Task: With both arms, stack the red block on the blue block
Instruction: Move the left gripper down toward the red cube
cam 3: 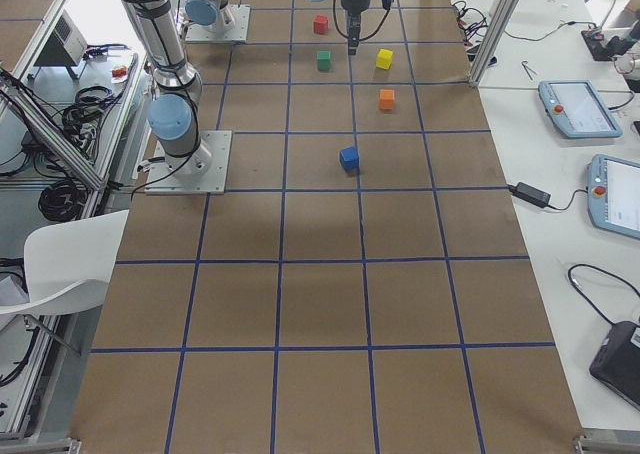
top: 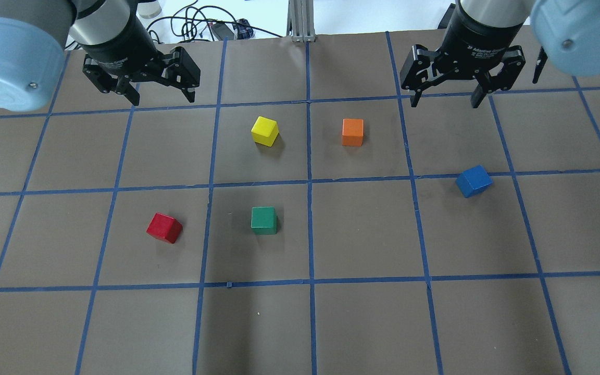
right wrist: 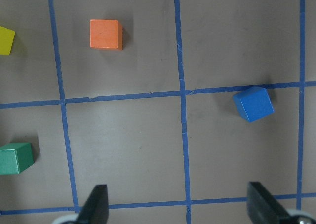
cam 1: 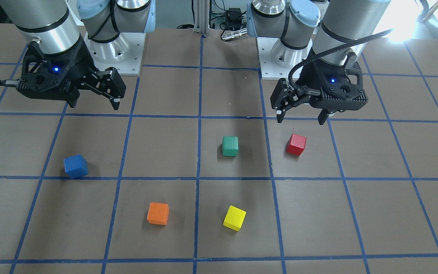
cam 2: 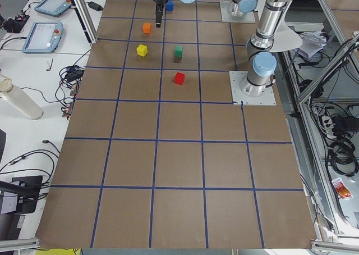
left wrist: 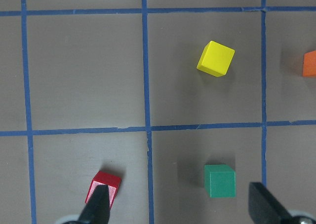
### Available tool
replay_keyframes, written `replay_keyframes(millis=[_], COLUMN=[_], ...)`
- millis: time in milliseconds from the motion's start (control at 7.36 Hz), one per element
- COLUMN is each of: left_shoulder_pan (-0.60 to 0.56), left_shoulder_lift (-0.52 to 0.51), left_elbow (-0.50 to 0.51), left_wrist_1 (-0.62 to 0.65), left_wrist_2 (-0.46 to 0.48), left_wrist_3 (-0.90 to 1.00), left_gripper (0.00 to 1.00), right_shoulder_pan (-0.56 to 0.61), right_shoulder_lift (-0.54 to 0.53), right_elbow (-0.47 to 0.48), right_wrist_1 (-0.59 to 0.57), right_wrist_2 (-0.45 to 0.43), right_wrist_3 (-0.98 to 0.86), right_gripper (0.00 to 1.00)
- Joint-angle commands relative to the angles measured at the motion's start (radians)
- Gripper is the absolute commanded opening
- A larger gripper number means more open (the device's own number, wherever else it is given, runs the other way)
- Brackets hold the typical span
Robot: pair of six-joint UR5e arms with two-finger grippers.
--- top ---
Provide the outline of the black gripper blue side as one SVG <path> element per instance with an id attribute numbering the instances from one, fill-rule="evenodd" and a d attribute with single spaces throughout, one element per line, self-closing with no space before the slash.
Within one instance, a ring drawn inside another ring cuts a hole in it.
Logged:
<path id="1" fill-rule="evenodd" d="M 511 45 L 521 26 L 493 26 L 457 5 L 441 46 L 434 51 L 423 45 L 412 46 L 400 69 L 399 85 L 410 92 L 410 106 L 417 107 L 423 92 L 445 82 L 452 72 L 457 79 L 470 79 L 474 74 L 477 87 L 471 95 L 473 108 L 489 94 L 510 90 L 526 64 L 522 47 Z M 491 74 L 489 70 L 499 64 L 500 71 Z"/>

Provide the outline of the black gripper red side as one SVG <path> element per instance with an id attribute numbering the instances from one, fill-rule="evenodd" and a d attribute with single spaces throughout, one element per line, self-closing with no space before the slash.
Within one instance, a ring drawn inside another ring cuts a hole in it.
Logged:
<path id="1" fill-rule="evenodd" d="M 110 41 L 79 45 L 86 51 L 83 74 L 102 93 L 115 92 L 138 106 L 140 94 L 131 81 L 153 81 L 179 89 L 188 102 L 195 102 L 202 76 L 196 62 L 181 46 L 162 54 L 136 18 Z"/>

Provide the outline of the robot arm near blue block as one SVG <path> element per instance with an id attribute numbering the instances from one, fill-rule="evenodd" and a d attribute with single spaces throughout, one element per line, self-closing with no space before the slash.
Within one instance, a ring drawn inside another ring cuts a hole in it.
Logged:
<path id="1" fill-rule="evenodd" d="M 412 46 L 400 69 L 412 107 L 445 81 L 475 80 L 473 108 L 510 90 L 526 66 L 523 48 L 514 45 L 526 21 L 540 43 L 533 83 L 547 61 L 571 76 L 600 74 L 600 1 L 457 1 L 440 47 Z"/>

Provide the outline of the robot arm near red block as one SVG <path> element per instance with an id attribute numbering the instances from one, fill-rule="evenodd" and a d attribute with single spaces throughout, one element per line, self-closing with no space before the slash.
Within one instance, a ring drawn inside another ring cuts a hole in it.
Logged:
<path id="1" fill-rule="evenodd" d="M 202 72 L 181 47 L 161 53 L 136 16 L 137 1 L 0 1 L 0 109 L 29 112 L 52 99 L 70 37 L 82 71 L 102 93 L 140 104 L 134 83 L 179 89 L 188 102 Z"/>

